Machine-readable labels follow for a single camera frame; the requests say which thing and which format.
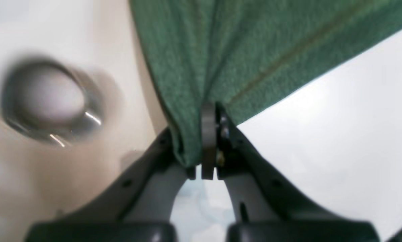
metal bowl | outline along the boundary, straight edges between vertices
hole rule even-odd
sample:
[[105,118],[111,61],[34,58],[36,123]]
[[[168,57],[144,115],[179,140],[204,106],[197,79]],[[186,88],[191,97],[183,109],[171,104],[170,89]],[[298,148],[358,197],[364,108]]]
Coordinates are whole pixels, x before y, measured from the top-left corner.
[[[65,122],[44,122],[21,105],[22,99],[28,98],[21,90],[29,78],[47,70],[69,77],[84,97],[81,112]],[[99,129],[104,122],[104,99],[89,75],[47,58],[30,59],[12,68],[4,80],[0,109],[3,120],[19,133],[62,147]]]

green fabric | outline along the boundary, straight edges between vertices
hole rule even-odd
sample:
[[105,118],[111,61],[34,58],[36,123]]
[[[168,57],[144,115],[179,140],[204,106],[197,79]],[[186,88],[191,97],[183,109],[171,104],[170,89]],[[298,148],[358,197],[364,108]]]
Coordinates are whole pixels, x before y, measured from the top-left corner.
[[239,124],[402,29],[402,0],[132,0],[131,8],[186,167],[201,158],[204,101],[222,102]]

